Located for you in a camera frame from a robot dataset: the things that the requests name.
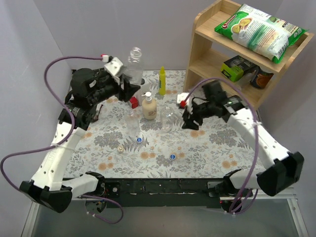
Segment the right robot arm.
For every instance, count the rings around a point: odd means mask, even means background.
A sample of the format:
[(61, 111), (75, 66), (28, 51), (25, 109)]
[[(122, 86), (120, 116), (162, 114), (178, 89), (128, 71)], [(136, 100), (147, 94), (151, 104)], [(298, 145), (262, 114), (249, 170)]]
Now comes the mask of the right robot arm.
[(203, 80), (200, 85), (205, 95), (201, 104), (195, 103), (190, 93), (177, 95), (176, 103), (184, 109), (182, 128), (198, 130), (203, 119), (212, 116), (222, 118), (254, 150), (264, 166), (256, 174), (240, 169), (225, 175), (223, 189), (227, 195), (235, 196), (241, 188), (246, 188), (260, 189), (273, 197), (299, 181), (304, 157), (278, 143), (257, 121), (256, 113), (245, 99), (237, 95), (227, 96), (217, 80)]

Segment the yellow-green tube bottle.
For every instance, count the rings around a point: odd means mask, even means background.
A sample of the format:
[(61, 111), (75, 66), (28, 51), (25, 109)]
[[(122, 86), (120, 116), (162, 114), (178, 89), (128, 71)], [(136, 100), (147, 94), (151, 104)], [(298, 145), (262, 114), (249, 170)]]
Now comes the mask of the yellow-green tube bottle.
[(159, 71), (159, 94), (164, 96), (166, 94), (166, 74), (164, 66)]

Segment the clear plastic bottle middle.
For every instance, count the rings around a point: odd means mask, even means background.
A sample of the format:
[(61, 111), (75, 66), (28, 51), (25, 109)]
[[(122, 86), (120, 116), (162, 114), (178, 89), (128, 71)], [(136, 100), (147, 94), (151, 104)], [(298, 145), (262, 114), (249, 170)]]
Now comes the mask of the clear plastic bottle middle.
[(162, 125), (162, 130), (165, 132), (169, 132), (172, 130), (174, 121), (174, 110), (166, 106), (160, 112), (160, 122)]

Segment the green chips bag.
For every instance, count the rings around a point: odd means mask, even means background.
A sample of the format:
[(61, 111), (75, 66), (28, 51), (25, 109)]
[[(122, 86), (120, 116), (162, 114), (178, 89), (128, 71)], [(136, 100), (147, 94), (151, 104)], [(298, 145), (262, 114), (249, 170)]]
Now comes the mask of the green chips bag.
[(243, 4), (214, 31), (279, 64), (307, 30)]

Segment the red toothpaste box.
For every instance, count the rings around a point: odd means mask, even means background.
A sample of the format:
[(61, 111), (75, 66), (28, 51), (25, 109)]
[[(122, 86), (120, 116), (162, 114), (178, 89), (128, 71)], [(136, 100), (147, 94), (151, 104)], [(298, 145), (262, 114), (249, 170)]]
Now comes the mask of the red toothpaste box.
[(139, 102), (135, 96), (131, 97), (131, 99), (129, 100), (129, 105), (132, 109), (135, 109), (139, 106)]

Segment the beige pump lotion bottle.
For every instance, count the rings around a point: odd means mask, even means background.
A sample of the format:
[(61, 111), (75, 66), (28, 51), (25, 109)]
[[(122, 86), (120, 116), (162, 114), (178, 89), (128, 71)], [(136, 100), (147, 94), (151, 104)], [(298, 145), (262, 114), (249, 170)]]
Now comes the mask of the beige pump lotion bottle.
[(147, 120), (154, 120), (157, 117), (157, 102), (155, 98), (152, 97), (152, 93), (149, 91), (142, 96), (145, 97), (142, 101), (144, 118)]

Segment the white bottle black cap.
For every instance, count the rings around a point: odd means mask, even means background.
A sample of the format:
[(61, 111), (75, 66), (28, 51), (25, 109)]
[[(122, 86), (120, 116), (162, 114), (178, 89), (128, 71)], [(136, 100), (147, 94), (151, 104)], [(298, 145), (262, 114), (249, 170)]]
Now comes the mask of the white bottle black cap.
[(146, 93), (146, 92), (150, 92), (150, 82), (148, 79), (145, 79), (145, 78), (142, 78), (142, 81), (141, 81), (141, 88), (140, 88), (140, 98), (143, 99), (143, 95)]

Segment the green black box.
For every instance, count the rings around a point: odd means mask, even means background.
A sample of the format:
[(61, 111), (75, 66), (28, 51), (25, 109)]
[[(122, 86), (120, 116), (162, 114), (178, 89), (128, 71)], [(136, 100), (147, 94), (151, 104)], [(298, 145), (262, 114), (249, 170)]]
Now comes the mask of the green black box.
[(237, 55), (223, 62), (221, 73), (230, 81), (236, 82), (241, 79), (244, 74), (252, 72), (256, 67), (256, 64)]

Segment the clear small bottle on shelf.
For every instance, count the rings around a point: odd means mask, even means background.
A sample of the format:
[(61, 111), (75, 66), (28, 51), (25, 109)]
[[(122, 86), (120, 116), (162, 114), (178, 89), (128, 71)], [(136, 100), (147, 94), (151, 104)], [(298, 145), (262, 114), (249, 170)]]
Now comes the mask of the clear small bottle on shelf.
[(246, 85), (250, 84), (250, 82), (255, 78), (256, 74), (257, 74), (257, 71), (252, 71), (252, 72), (247, 73), (244, 76), (242, 76), (237, 81), (237, 85), (239, 86), (239, 88), (243, 88)]

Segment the tin can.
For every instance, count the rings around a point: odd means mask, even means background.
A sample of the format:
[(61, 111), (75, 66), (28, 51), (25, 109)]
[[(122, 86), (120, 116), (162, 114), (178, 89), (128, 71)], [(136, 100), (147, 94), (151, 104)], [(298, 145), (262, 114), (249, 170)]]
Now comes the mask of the tin can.
[(257, 89), (264, 89), (273, 76), (273, 73), (265, 72), (260, 67), (257, 67), (250, 85)]

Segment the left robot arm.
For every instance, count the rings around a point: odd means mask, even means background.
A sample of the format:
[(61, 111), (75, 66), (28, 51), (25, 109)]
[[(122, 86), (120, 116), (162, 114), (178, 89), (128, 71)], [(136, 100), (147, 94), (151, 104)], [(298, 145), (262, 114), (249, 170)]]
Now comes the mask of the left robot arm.
[(105, 70), (81, 68), (73, 72), (71, 91), (67, 94), (52, 141), (53, 149), (30, 181), (23, 181), (19, 190), (47, 208), (63, 212), (73, 198), (88, 194), (101, 197), (105, 192), (105, 178), (96, 172), (86, 172), (78, 178), (65, 179), (64, 173), (80, 139), (92, 122), (97, 105), (115, 96), (128, 102), (140, 89), (140, 82), (121, 75), (118, 79)]

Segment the clear plastic bottle left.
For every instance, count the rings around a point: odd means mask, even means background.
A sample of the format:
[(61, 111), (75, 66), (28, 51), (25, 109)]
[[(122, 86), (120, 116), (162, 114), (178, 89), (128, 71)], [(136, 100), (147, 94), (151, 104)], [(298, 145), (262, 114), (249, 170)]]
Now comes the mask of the clear plastic bottle left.
[(139, 120), (132, 109), (126, 111), (125, 122), (129, 135), (138, 136), (140, 134)]

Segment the wooden shelf unit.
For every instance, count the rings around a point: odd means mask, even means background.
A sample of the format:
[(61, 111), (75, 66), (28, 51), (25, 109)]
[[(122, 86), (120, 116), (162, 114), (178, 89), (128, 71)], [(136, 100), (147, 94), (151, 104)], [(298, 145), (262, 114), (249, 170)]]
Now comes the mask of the wooden shelf unit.
[(232, 51), (235, 55), (240, 55), (255, 63), (264, 71), (274, 74), (264, 89), (256, 89), (250, 85), (242, 89), (245, 97), (251, 105), (257, 109), (267, 99), (296, 57), (310, 42), (314, 34), (304, 33), (294, 45), (286, 50), (281, 63), (275, 64), (268, 58), (256, 54), (214, 31), (217, 25), (227, 20), (239, 8), (240, 4), (231, 0), (217, 0), (197, 15), (192, 31), (191, 53), (183, 90), (189, 91), (202, 79), (224, 77), (221, 73), (221, 66), (229, 57), (212, 49), (212, 44), (217, 43)]

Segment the clear plastic bottle large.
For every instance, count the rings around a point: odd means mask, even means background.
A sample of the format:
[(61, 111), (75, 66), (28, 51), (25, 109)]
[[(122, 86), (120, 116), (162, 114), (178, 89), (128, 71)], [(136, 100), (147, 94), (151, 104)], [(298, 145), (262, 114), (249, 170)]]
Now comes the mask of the clear plastic bottle large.
[(138, 47), (133, 47), (128, 56), (124, 70), (124, 75), (128, 77), (129, 82), (134, 85), (141, 85), (143, 76), (142, 51)]

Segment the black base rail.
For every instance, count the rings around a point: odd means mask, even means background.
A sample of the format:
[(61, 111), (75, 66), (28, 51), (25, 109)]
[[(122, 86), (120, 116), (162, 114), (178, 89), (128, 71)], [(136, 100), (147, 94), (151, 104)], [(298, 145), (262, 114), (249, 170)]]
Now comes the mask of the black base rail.
[(111, 178), (101, 187), (123, 207), (220, 208), (220, 198), (232, 198), (223, 184), (222, 178)]

